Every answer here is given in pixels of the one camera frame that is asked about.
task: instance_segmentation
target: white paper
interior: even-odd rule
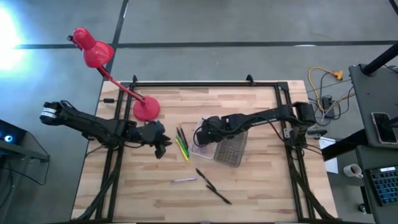
[[[319,139],[319,146],[321,147],[321,149],[324,149],[334,143],[336,143],[336,140],[334,139],[325,138],[325,137],[321,137]],[[327,172],[338,174],[337,158],[333,158],[326,161],[325,167]]]

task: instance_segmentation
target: purple pen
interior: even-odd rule
[[[194,180],[197,180],[197,178],[192,177],[192,178],[186,178],[186,179],[180,179],[180,180],[172,180],[172,181],[170,181],[170,183],[179,183],[179,182],[194,181]]]

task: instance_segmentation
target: white mug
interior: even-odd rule
[[[363,178],[362,169],[356,164],[344,167],[343,172],[347,177]]]

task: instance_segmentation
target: lamp shade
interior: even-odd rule
[[[90,68],[100,68],[113,57],[113,48],[102,41],[95,40],[85,28],[76,28],[73,31],[73,40],[81,47],[83,58]]]

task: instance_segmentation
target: red desk lamp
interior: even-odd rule
[[[75,31],[73,31],[73,36],[69,36],[68,39],[76,44],[83,52],[83,58],[88,67],[96,68],[103,77],[113,82],[137,100],[132,107],[132,112],[137,119],[141,121],[151,121],[159,115],[160,106],[155,98],[141,96],[127,89],[122,84],[115,81],[104,68],[104,64],[108,63],[113,57],[114,50],[111,46],[102,41],[95,40],[93,36],[82,27],[76,28]]]

